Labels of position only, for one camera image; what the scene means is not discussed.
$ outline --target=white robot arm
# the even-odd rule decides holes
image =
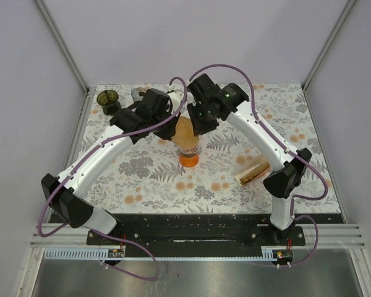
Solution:
[[[289,193],[301,182],[305,165],[284,151],[268,135],[267,131],[262,129],[252,114],[248,96],[236,84],[229,84],[220,89],[212,83],[210,78],[203,74],[189,85],[189,90],[197,102],[196,105],[187,106],[194,134],[200,135],[216,129],[218,126],[216,119],[221,118],[240,130],[264,154],[273,170],[272,174],[264,180],[265,187],[272,194],[271,223],[279,230],[287,229],[293,222]],[[176,93],[168,95],[155,89],[148,90],[135,112],[128,108],[120,110],[111,119],[110,126],[106,128],[102,136],[73,165],[59,173],[56,178],[50,174],[43,178],[41,183],[47,199],[53,190],[70,176],[51,204],[51,207],[70,226],[73,228],[86,226],[108,234],[120,223],[109,212],[93,207],[82,198],[118,155],[148,133],[137,137],[128,136],[112,141],[111,139],[124,132],[137,131],[141,127],[151,126],[152,123],[167,117],[172,110],[170,97],[174,98],[176,95]],[[163,128],[152,132],[163,139],[170,140],[174,135],[177,120],[178,117],[175,117]],[[286,143],[286,140],[264,119],[259,119],[259,121],[262,121],[278,139]],[[286,145],[293,152],[297,150],[289,143]],[[310,152],[306,148],[298,153],[305,160],[310,160]]]

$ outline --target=gray object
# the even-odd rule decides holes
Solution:
[[[133,88],[131,91],[130,91],[130,95],[132,96],[132,99],[134,100],[134,102],[136,101],[142,101],[143,99],[143,96],[144,96],[144,93],[146,92],[147,90],[145,88],[142,88],[142,87],[139,87],[139,88]]]
[[[296,251],[296,260],[308,251]],[[153,275],[151,261],[125,261],[123,269]],[[161,278],[144,282],[105,270],[96,261],[43,260],[34,297],[57,296],[362,296],[349,253],[320,250],[305,265],[279,269],[244,262],[161,262]]]

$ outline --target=gray wall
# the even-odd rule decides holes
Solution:
[[[307,92],[350,222],[371,259],[371,0],[359,1]]]
[[[211,63],[302,82],[347,0],[45,0],[88,84],[168,83]],[[232,71],[214,76],[240,82]]]
[[[0,0],[0,296],[11,296],[82,92],[31,0]]]

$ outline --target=purple cable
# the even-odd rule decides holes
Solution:
[[[139,280],[146,280],[146,281],[154,281],[154,280],[157,280],[159,279],[160,277],[160,263],[155,259],[155,257],[153,256],[153,254],[148,250],[146,249],[144,246],[140,245],[139,243],[136,243],[135,241],[131,241],[131,240],[127,240],[127,239],[122,239],[122,238],[117,238],[117,237],[113,237],[113,236],[110,236],[110,235],[106,235],[102,232],[99,232],[97,230],[94,230],[94,229],[91,229],[93,232],[95,232],[96,234],[100,235],[100,236],[103,236],[105,238],[108,238],[108,239],[111,239],[111,240],[116,240],[116,241],[120,241],[122,243],[129,243],[129,244],[133,244],[134,246],[137,246],[139,249],[141,249],[143,252],[145,252],[146,254],[148,254],[150,256],[151,259],[153,259],[153,261],[155,262],[156,264],[156,274],[154,277],[141,277],[139,275],[136,275],[132,272],[129,272],[129,271],[126,271],[124,269],[121,269],[121,268],[118,268],[118,267],[115,267],[115,266],[111,266],[111,265],[108,265],[108,267],[114,269],[114,270],[117,270],[117,271],[120,271],[120,272],[123,272],[125,274],[128,274],[130,275],[131,277],[135,277],[135,278],[138,278]]]
[[[299,221],[301,218],[307,218],[308,220],[310,220],[312,222],[312,224],[314,225],[315,227],[315,232],[316,232],[316,240],[315,240],[315,244],[313,245],[313,248],[311,250],[311,252],[309,253],[309,255],[305,258],[305,259],[302,259],[301,261],[297,262],[297,263],[293,263],[291,264],[291,266],[280,266],[280,267],[283,267],[283,268],[291,268],[291,267],[294,267],[294,266],[300,266],[302,264],[304,264],[305,262],[307,262],[312,256],[313,254],[315,254],[315,251],[317,249],[317,244],[319,242],[319,230],[317,228],[317,224],[315,222],[315,220],[309,216],[309,215],[300,215],[299,217],[295,218],[294,221]],[[255,266],[260,266],[260,267],[271,267],[271,268],[277,268],[277,266],[274,266],[274,265],[264,265],[264,264],[258,264],[258,263],[254,263],[254,262],[246,262],[246,264],[250,264],[250,265],[255,265]]]
[[[114,141],[114,140],[117,140],[117,139],[120,139],[120,138],[123,138],[123,137],[128,137],[128,136],[133,136],[133,135],[136,135],[136,134],[139,134],[139,133],[144,133],[144,132],[149,132],[151,130],[154,130],[158,127],[161,127],[162,125],[165,125],[167,122],[169,122],[170,120],[172,120],[175,116],[177,116],[179,113],[180,113],[180,110],[181,108],[185,105],[185,103],[187,102],[187,84],[185,83],[184,79],[182,79],[181,77],[173,77],[171,79],[171,82],[169,83],[170,85],[172,84],[172,82],[174,80],[180,80],[181,84],[183,85],[183,88],[184,88],[184,94],[183,94],[183,98],[180,102],[180,105],[178,107],[178,109],[173,113],[171,114],[170,116],[168,116],[165,120],[163,120],[162,122],[158,123],[158,124],[155,124],[155,125],[152,125],[150,127],[147,127],[147,128],[144,128],[144,129],[141,129],[141,130],[137,130],[137,131],[133,131],[133,132],[128,132],[128,133],[125,133],[125,134],[120,134],[120,135],[117,135],[117,136],[113,136],[113,137],[110,137],[110,138],[107,138],[106,140],[102,141],[101,145],[104,146],[106,145],[107,143],[111,142],[111,141]],[[66,176],[63,181],[59,184],[59,186],[57,188],[55,188],[55,190],[51,193],[51,195],[49,195],[47,201],[45,202],[44,204],[44,207],[40,213],[40,216],[38,218],[38,222],[37,222],[37,232],[38,232],[38,235],[40,235],[41,237],[49,237],[53,234],[55,234],[56,232],[58,232],[60,229],[62,229],[63,227],[65,227],[67,224],[62,224],[61,226],[57,227],[55,230],[49,232],[49,233],[43,233],[43,230],[42,230],[42,224],[43,224],[43,220],[44,220],[44,216],[45,216],[45,213],[51,203],[51,201],[54,199],[55,195],[60,191],[60,189],[65,185],[65,183],[67,183],[71,177],[77,172],[77,170],[98,150],[100,149],[102,146],[101,145],[97,145],[96,147],[94,147],[93,149],[91,149],[75,166],[74,168],[72,169],[72,171],[70,172],[70,176]],[[139,278],[141,280],[147,280],[147,281],[154,281],[154,280],[157,280],[160,276],[159,272],[160,272],[160,267],[159,267],[159,263],[157,262],[157,260],[154,258],[154,256],[152,255],[152,253],[150,253],[150,251],[148,251],[145,247],[141,246],[139,243],[136,243],[134,241],[131,241],[131,240],[126,240],[126,239],[121,239],[121,238],[115,238],[115,237],[112,237],[112,236],[109,236],[109,235],[106,235],[106,234],[103,234],[103,233],[100,233],[99,231],[96,231],[94,230],[94,232],[98,233],[99,235],[103,236],[103,237],[106,237],[108,239],[111,239],[111,240],[116,240],[116,241],[120,241],[120,242],[123,242],[123,243],[129,243],[129,244],[133,244],[134,246],[137,246],[138,248],[142,249],[143,251],[145,251],[152,259],[153,261],[156,262],[157,264],[157,274],[155,277],[152,277],[152,278],[146,278],[146,277],[141,277],[139,275],[136,275],[136,274],[133,274],[131,272],[128,272],[126,270],[123,270],[123,269],[120,269],[120,268],[117,268],[117,267],[114,267],[114,266],[110,266],[111,268],[115,269],[115,270],[118,270],[118,271],[121,271],[121,272],[124,272],[132,277],[135,277],[135,278]]]
[[[289,153],[290,155],[292,155],[294,158],[296,158],[297,160],[301,161],[303,164],[305,164],[310,170],[313,171],[313,173],[315,173],[317,175],[317,177],[322,181],[323,183],[323,186],[324,186],[324,192],[321,196],[319,197],[308,197],[308,196],[303,196],[303,195],[293,195],[291,197],[292,201],[291,201],[291,215],[293,216],[293,213],[294,213],[294,198],[302,198],[302,199],[305,199],[305,200],[312,200],[312,201],[317,201],[317,200],[322,200],[324,197],[327,196],[328,194],[328,185],[327,185],[327,182],[326,180],[324,179],[324,177],[319,173],[319,171],[317,171],[316,168],[314,168],[310,163],[306,162],[303,158],[301,158],[300,156],[298,156],[296,153],[288,150],[287,146],[285,146],[270,130],[269,128],[260,120],[260,118],[258,117],[258,114],[257,114],[257,111],[255,110],[255,98],[254,98],[254,88],[253,88],[253,84],[251,82],[251,80],[249,79],[249,77],[247,76],[247,74],[245,72],[243,72],[242,70],[240,70],[238,67],[235,67],[235,66],[231,66],[231,65],[227,65],[227,64],[212,64],[212,65],[208,65],[208,66],[205,66],[201,69],[199,69],[197,72],[195,72],[194,74],[192,74],[192,76],[190,77],[190,81],[196,76],[198,75],[199,73],[201,73],[202,71],[206,70],[206,69],[209,69],[209,68],[213,68],[213,67],[225,67],[225,68],[230,68],[230,69],[233,69],[237,72],[239,72],[240,74],[243,75],[243,77],[245,78],[245,80],[247,81],[249,87],[250,87],[250,93],[251,93],[251,105],[252,105],[252,113],[253,113],[253,116],[254,118],[257,120],[257,122],[261,125],[261,127],[268,133],[269,136],[271,136],[271,138],[287,153]]]

